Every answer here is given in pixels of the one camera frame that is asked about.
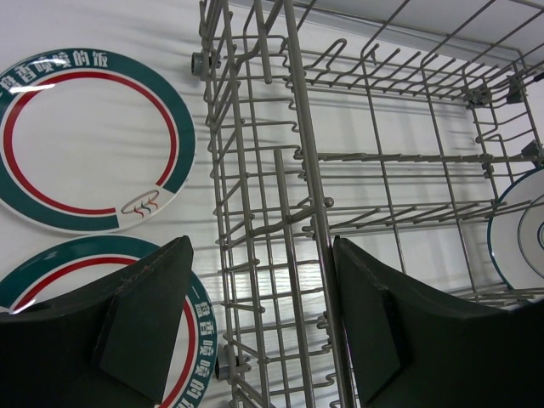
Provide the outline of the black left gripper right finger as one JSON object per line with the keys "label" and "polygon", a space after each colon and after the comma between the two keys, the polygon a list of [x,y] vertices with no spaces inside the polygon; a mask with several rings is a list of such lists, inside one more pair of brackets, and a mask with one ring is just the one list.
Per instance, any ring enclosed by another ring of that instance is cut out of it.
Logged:
{"label": "black left gripper right finger", "polygon": [[542,406],[542,302],[512,310],[470,302],[342,237],[333,256],[363,406]]}

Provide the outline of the white plate with grey pattern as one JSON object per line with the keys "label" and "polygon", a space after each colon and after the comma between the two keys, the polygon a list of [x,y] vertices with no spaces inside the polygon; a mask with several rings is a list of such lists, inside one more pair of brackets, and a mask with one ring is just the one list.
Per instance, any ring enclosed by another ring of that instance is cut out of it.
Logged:
{"label": "white plate with grey pattern", "polygon": [[543,169],[536,168],[500,196],[487,244],[498,275],[512,289],[543,287]]}

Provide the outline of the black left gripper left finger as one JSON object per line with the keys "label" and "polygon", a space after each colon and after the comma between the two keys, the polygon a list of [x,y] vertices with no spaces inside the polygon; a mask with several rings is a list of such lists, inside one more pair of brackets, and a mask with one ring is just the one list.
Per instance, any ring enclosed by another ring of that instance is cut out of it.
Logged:
{"label": "black left gripper left finger", "polygon": [[2,406],[159,405],[193,255],[190,239],[178,237],[76,290],[2,314]]}

